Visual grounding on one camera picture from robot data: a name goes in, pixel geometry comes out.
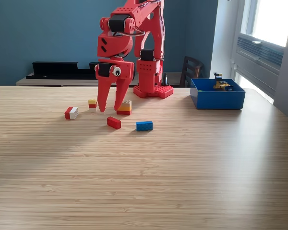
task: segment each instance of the window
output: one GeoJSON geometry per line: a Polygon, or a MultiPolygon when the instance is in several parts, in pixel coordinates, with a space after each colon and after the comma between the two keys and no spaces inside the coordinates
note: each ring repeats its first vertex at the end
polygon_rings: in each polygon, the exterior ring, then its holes
{"type": "Polygon", "coordinates": [[[288,38],[288,0],[240,0],[232,73],[274,98],[288,38]]]}
{"type": "Polygon", "coordinates": [[[239,73],[236,74],[236,82],[241,88],[255,90],[261,96],[263,96],[268,102],[270,102],[271,104],[274,103],[274,100],[271,97],[269,97],[266,93],[264,93],[262,90],[260,90],[258,87],[256,87],[254,84],[252,84],[249,80],[247,80],[239,73]]]}
{"type": "Polygon", "coordinates": [[[288,0],[246,0],[241,33],[285,47],[288,0]]]}

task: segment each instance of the blue bin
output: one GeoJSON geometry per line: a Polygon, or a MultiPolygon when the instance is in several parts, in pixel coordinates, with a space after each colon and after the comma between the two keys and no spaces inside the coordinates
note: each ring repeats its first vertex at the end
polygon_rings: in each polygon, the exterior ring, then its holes
{"type": "Polygon", "coordinates": [[[214,89],[215,79],[192,79],[190,94],[197,109],[242,109],[245,91],[232,79],[223,79],[233,91],[214,89]]]}

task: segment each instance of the red robotic arm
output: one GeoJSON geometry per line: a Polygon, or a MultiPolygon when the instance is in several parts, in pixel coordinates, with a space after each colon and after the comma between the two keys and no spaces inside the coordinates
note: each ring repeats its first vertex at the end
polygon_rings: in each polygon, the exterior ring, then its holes
{"type": "Polygon", "coordinates": [[[165,98],[173,94],[173,88],[166,80],[163,84],[163,57],[165,28],[163,20],[164,0],[127,0],[123,7],[118,7],[111,18],[102,18],[100,28],[103,33],[98,37],[99,57],[96,65],[98,79],[98,103],[101,112],[106,109],[110,87],[117,84],[114,109],[118,110],[132,81],[134,63],[123,58],[131,51],[132,37],[135,39],[135,56],[139,72],[139,86],[133,91],[139,97],[159,96],[165,98]],[[144,49],[149,33],[155,42],[154,50],[144,49]]]}

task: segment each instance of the blue lego brick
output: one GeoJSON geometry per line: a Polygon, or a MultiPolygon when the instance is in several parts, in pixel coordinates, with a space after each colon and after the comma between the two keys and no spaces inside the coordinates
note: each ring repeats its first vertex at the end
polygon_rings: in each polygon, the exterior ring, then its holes
{"type": "Polygon", "coordinates": [[[151,131],[153,130],[153,122],[152,121],[139,121],[136,122],[136,131],[151,131]]]}
{"type": "Polygon", "coordinates": [[[220,80],[223,80],[223,78],[220,77],[220,76],[216,76],[216,80],[217,80],[217,81],[220,81],[220,80]]]}

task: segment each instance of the sunlight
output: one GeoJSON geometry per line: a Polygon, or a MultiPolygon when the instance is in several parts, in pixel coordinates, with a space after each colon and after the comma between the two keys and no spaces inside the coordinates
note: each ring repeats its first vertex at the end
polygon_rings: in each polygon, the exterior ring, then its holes
{"type": "Polygon", "coordinates": [[[253,36],[286,46],[288,38],[288,0],[258,0],[253,36]]]}

